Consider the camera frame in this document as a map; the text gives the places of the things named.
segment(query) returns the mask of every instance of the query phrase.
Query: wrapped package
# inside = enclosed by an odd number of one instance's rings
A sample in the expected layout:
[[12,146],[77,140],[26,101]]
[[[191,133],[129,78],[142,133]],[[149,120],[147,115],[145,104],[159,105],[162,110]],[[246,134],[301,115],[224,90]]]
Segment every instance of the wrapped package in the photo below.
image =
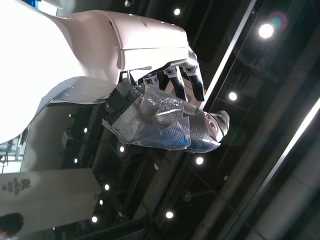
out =
[[145,84],[134,86],[130,92],[133,104],[113,124],[107,119],[102,122],[125,144],[206,153],[218,148],[228,132],[229,115],[225,111],[206,113]]

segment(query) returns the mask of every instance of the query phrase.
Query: robot finger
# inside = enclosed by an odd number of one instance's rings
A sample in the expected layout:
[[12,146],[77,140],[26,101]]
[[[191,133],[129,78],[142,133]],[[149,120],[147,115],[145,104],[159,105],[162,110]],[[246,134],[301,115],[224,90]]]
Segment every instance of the robot finger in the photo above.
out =
[[205,90],[201,75],[192,75],[188,76],[188,78],[191,82],[195,99],[197,99],[200,102],[203,102],[205,100]]
[[184,80],[181,76],[181,72],[178,66],[171,68],[171,69],[166,69],[163,71],[165,75],[169,78],[171,81],[175,95],[182,99],[185,100],[186,102],[188,101],[186,90],[185,90],[185,83]]

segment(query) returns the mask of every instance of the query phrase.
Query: plastic wrap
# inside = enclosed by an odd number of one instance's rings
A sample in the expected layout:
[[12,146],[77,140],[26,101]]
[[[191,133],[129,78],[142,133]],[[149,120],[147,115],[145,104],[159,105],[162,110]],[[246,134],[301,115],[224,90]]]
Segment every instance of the plastic wrap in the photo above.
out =
[[193,153],[219,147],[208,132],[202,110],[152,86],[134,88],[142,90],[135,102],[113,125],[102,122],[121,142]]

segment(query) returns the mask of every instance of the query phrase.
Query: white panel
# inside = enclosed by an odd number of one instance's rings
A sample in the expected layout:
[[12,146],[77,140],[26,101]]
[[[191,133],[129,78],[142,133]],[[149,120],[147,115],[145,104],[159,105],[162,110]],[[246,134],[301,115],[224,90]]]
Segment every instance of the white panel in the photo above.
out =
[[20,213],[18,236],[90,219],[101,188],[91,169],[0,174],[0,216]]
[[44,12],[46,14],[50,14],[52,16],[57,15],[58,8],[53,6],[52,4],[47,3],[46,1],[39,1],[37,4],[38,4],[38,9],[41,12]]
[[179,26],[143,16],[104,12],[112,22],[120,49],[187,48],[186,32]]
[[20,0],[2,1],[1,7],[8,10],[2,11],[0,21],[9,23],[1,26],[1,35],[10,36],[1,38],[0,44],[5,89],[0,94],[1,110],[11,116],[0,120],[3,143],[25,130],[43,96],[83,71],[65,36],[45,13]]
[[148,72],[152,72],[169,62],[186,59],[188,48],[127,49],[121,50],[121,55],[123,71],[151,67]]

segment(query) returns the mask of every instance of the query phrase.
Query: white robot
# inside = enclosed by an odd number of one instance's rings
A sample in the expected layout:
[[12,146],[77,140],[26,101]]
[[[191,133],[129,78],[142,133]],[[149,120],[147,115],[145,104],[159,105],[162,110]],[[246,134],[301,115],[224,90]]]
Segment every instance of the white robot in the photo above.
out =
[[136,85],[164,71],[176,96],[187,100],[182,67],[194,96],[204,100],[197,56],[179,26],[100,10],[56,17],[20,0],[5,0],[1,9],[0,143],[50,103],[105,102],[123,73]]

